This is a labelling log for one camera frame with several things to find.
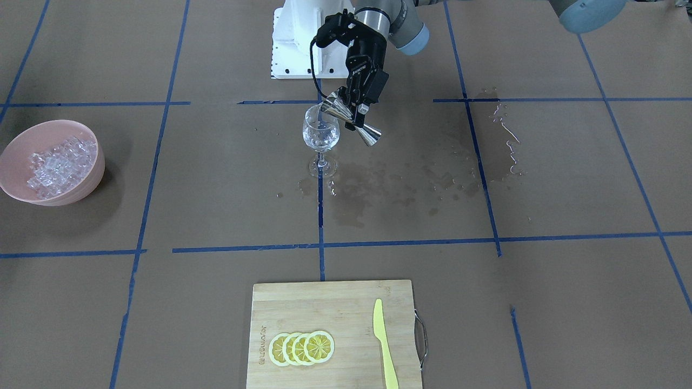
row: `glass base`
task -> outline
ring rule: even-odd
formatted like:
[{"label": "glass base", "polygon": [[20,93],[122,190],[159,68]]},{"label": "glass base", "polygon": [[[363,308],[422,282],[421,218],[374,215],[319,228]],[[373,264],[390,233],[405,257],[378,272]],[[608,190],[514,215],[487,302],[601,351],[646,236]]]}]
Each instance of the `glass base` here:
[{"label": "glass base", "polygon": [[[307,164],[307,169],[313,177],[320,176],[320,157],[314,156]],[[330,156],[322,155],[322,177],[331,177],[336,173],[338,163]]]}]

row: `pink bowl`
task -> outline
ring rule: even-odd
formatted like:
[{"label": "pink bowl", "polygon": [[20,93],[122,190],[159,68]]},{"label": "pink bowl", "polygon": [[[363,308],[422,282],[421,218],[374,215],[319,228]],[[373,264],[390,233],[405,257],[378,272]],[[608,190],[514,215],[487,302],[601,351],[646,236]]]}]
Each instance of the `pink bowl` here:
[{"label": "pink bowl", "polygon": [[[29,156],[35,152],[43,152],[58,145],[71,136],[83,141],[88,139],[96,142],[98,153],[91,170],[86,177],[69,191],[41,200],[36,192],[26,185],[33,176]],[[82,123],[72,120],[52,120],[27,129],[16,137],[0,155],[0,188],[11,197],[31,204],[41,206],[63,206],[85,198],[91,193],[103,177],[106,167],[103,150],[96,140],[96,135]]]}]

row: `wine glass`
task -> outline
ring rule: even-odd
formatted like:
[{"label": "wine glass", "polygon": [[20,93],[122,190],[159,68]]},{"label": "wine glass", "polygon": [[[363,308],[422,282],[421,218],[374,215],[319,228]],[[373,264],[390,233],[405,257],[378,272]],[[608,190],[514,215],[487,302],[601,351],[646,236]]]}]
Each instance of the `wine glass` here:
[{"label": "wine glass", "polygon": [[308,171],[313,177],[330,177],[336,172],[337,163],[333,158],[325,157],[325,152],[331,150],[339,141],[339,121],[332,115],[320,111],[320,104],[313,105],[305,112],[303,122],[303,140],[305,144],[317,152],[308,164]]}]

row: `plastic knife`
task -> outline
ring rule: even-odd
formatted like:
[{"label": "plastic knife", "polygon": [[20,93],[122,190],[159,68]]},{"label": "plastic knife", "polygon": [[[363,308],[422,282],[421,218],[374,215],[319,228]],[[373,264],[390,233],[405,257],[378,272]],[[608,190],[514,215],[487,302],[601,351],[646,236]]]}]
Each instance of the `plastic knife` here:
[{"label": "plastic knife", "polygon": [[397,381],[397,373],[394,371],[394,363],[392,355],[389,351],[389,343],[387,343],[387,331],[385,330],[385,317],[382,312],[382,300],[375,300],[375,308],[372,312],[372,329],[375,337],[380,340],[382,346],[382,364],[385,370],[385,385],[387,389],[399,389],[399,381]]}]

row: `cutting board handle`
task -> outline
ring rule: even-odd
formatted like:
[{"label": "cutting board handle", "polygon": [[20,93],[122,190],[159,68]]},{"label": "cutting board handle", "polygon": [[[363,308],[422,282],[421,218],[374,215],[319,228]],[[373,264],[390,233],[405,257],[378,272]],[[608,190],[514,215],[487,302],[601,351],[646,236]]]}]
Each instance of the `cutting board handle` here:
[{"label": "cutting board handle", "polygon": [[416,322],[415,324],[420,324],[421,331],[423,333],[423,347],[424,347],[424,353],[421,355],[421,352],[419,351],[419,345],[420,342],[418,341],[418,331],[416,331],[415,327],[413,329],[413,334],[416,340],[416,352],[418,353],[418,359],[421,361],[421,371],[423,371],[423,365],[426,362],[426,358],[428,358],[428,330],[426,329],[426,324],[423,323],[423,320],[421,319],[420,316],[418,316],[418,309],[413,309],[413,314],[416,316]]}]

